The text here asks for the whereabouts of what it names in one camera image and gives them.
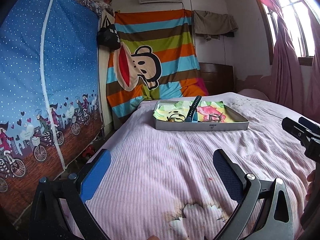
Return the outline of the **person's right hand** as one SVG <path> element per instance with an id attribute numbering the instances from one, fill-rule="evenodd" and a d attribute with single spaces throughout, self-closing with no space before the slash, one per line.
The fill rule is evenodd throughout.
<path id="1" fill-rule="evenodd" d="M 313 170 L 308 176 L 307 176 L 307 182 L 308 182 L 308 188 L 305 196 L 305 200 L 308 201 L 311 197 L 311 194 L 313 192 L 313 184 L 315 180 L 315 173 L 316 170 Z"/>

